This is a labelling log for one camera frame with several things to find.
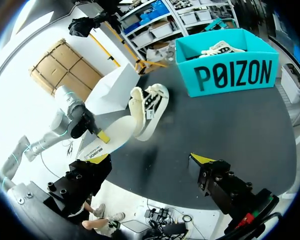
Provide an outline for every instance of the white sneaker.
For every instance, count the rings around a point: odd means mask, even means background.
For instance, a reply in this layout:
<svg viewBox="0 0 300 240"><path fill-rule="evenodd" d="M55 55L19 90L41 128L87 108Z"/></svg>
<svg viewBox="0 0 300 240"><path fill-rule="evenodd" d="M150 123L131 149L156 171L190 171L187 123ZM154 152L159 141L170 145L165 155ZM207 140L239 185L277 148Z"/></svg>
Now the white sneaker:
<svg viewBox="0 0 300 240"><path fill-rule="evenodd" d="M124 218L126 217L126 215L123 212L119 212L115 215L112 216L107 216L105 219L108 219L109 222L113 222L113 221L122 221Z"/></svg>
<svg viewBox="0 0 300 240"><path fill-rule="evenodd" d="M136 119L133 135L140 141L147 141L154 133L156 126L169 102L169 91L162 84L156 83L145 91L140 87L131 90L129 101L131 116Z"/></svg>
<svg viewBox="0 0 300 240"><path fill-rule="evenodd" d="M97 218L103 218L104 213L105 213L106 205L103 203L100 204L100 206L93 211L93 215L96 216Z"/></svg>
<svg viewBox="0 0 300 240"><path fill-rule="evenodd" d="M230 46L225 41L220 41L214 46L211 46L209 50L203 50L201 51L201 56L199 58L204 58L208 56L218 55L218 54L226 54L226 53L242 53L245 52L244 50L235 48Z"/></svg>

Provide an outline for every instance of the dark gray work surface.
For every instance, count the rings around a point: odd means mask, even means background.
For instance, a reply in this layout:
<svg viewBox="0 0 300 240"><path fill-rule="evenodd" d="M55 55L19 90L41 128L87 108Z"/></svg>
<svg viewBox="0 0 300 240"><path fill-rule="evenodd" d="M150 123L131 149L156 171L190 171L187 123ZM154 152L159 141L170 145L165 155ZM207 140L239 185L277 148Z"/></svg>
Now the dark gray work surface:
<svg viewBox="0 0 300 240"><path fill-rule="evenodd" d="M142 76L137 85L155 83L168 88L169 104L148 141L131 138L111 154L108 181L165 204L217 209L188 174L188 156L195 153L230 163L236 176L253 183L254 193L267 188L279 195L294 183L295 138L275 87L190 98L176 66ZM127 107L99 115L97 125L106 129L129 114ZM81 149L94 139L88 133Z"/></svg>

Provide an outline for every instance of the cardboard box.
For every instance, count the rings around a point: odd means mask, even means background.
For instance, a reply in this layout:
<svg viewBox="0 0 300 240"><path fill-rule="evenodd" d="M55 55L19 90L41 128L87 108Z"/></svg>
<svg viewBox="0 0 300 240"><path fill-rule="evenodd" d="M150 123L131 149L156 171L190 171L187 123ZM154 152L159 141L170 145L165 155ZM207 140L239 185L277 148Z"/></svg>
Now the cardboard box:
<svg viewBox="0 0 300 240"><path fill-rule="evenodd" d="M58 87L65 85L83 101L103 77L65 39L53 45L29 72L52 96Z"/></svg>

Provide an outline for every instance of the teal box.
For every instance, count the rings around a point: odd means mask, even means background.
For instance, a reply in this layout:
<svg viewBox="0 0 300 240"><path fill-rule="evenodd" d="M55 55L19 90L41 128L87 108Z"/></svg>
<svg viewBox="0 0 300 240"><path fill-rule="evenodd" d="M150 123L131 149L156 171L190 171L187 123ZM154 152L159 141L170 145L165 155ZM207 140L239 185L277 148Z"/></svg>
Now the teal box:
<svg viewBox="0 0 300 240"><path fill-rule="evenodd" d="M220 41L246 52L200 56ZM202 32L176 40L176 63L190 97L221 94L275 85L279 53L244 29Z"/></svg>

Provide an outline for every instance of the label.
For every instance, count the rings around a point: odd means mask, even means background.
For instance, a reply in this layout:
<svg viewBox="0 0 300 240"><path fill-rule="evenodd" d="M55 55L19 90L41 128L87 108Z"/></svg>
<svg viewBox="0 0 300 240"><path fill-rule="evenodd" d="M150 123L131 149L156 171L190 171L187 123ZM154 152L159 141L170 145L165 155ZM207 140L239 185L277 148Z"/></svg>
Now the label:
<svg viewBox="0 0 300 240"><path fill-rule="evenodd" d="M101 151L103 151L104 149L101 146L98 146L97 148L93 149L91 152L89 152L88 154L86 154L83 159L84 160L89 160L92 159L95 155L97 155L98 153L100 153Z"/></svg>
<svg viewBox="0 0 300 240"><path fill-rule="evenodd" d="M194 68L194 72L199 90L215 94L264 87L271 80L272 69L272 60L254 59L230 61L226 64L219 62L212 68L199 66Z"/></svg>
<svg viewBox="0 0 300 240"><path fill-rule="evenodd" d="M149 109L146 111L146 119L153 119L155 118L155 111L153 109Z"/></svg>

